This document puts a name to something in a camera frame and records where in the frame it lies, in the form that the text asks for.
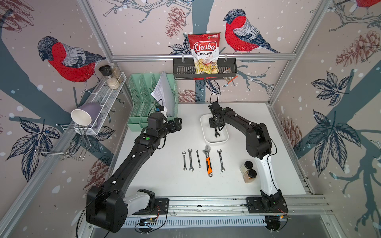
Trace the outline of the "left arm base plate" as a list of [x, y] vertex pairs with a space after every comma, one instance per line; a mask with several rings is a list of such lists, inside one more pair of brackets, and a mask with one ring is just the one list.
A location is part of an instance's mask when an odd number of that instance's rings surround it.
[[168, 212], [169, 199], [155, 198], [148, 202], [145, 209], [135, 212], [133, 215], [155, 215], [161, 212]]

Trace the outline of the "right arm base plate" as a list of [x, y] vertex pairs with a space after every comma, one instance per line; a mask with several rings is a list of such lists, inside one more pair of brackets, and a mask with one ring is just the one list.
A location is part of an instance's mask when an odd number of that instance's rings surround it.
[[263, 201], [262, 197], [247, 197], [245, 206], [248, 208], [249, 213], [288, 213], [287, 204], [283, 197], [265, 201]]

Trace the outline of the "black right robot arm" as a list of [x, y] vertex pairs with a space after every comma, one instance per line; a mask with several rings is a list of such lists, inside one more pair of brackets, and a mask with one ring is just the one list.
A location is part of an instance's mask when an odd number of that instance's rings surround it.
[[229, 124], [246, 138], [246, 151], [255, 159], [257, 172], [261, 180], [262, 207], [265, 211], [276, 210], [283, 203], [283, 195], [275, 180], [271, 165], [272, 139], [267, 126], [251, 122], [229, 107], [222, 108], [218, 102], [208, 105], [212, 113], [209, 119], [211, 128], [221, 128]]

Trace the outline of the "orange handled adjustable wrench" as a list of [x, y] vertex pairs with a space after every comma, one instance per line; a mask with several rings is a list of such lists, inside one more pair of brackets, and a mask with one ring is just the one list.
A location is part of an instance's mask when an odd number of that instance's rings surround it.
[[207, 167], [207, 174], [211, 178], [213, 176], [212, 166], [211, 166], [211, 160], [210, 160], [210, 146], [206, 145], [205, 149], [203, 150], [203, 153], [206, 156], [206, 167]]

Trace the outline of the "small silver wrench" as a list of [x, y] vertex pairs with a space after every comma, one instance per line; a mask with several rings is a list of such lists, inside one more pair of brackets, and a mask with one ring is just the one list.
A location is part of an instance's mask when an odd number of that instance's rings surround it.
[[186, 165], [186, 152], [182, 152], [182, 155], [183, 155], [183, 170], [186, 171], [187, 170], [187, 165]]

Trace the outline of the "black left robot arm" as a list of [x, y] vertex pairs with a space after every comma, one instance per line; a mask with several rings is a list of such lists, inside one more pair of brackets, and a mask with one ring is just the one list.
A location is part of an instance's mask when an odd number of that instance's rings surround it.
[[86, 197], [86, 221], [116, 233], [127, 217], [135, 213], [149, 214], [154, 210], [155, 194], [140, 189], [126, 196], [126, 191], [143, 164], [159, 148], [162, 139], [182, 129], [182, 119], [168, 120], [162, 113], [148, 117], [148, 125], [135, 139], [130, 154], [100, 187], [93, 186]]

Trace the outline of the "long silver wrench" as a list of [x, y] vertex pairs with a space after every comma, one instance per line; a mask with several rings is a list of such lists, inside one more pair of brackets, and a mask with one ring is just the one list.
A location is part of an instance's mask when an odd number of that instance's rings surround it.
[[219, 161], [220, 161], [220, 166], [221, 166], [221, 172], [224, 173], [226, 170], [224, 168], [224, 164], [223, 164], [223, 159], [222, 159], [222, 150], [221, 149], [218, 149], [217, 150], [217, 153], [219, 155]]

